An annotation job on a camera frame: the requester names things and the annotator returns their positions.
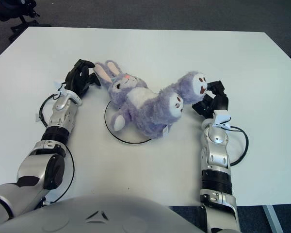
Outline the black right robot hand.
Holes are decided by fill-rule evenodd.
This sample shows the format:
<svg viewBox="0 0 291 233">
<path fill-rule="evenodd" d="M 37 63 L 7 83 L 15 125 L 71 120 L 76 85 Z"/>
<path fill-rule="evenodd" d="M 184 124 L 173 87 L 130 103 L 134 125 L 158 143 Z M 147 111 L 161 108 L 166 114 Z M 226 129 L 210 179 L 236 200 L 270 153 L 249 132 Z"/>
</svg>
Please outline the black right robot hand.
<svg viewBox="0 0 291 233">
<path fill-rule="evenodd" d="M 205 94 L 202 101 L 192 105 L 192 108 L 205 118 L 213 118 L 215 110 L 228 110 L 228 97 L 224 93 L 224 86 L 221 81 L 208 83 L 207 90 L 211 91 L 214 98 Z"/>
</svg>

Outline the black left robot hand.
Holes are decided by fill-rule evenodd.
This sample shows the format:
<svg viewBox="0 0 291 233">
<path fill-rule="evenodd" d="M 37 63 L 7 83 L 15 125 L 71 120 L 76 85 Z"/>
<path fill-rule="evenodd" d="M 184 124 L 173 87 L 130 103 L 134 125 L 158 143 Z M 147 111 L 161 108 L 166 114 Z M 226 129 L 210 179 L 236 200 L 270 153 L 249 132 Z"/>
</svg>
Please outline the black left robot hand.
<svg viewBox="0 0 291 233">
<path fill-rule="evenodd" d="M 65 89 L 73 91 L 81 99 L 88 91 L 89 85 L 101 86 L 97 75 L 95 73 L 89 74 L 89 68 L 95 68 L 95 64 L 79 59 L 65 79 Z"/>
</svg>

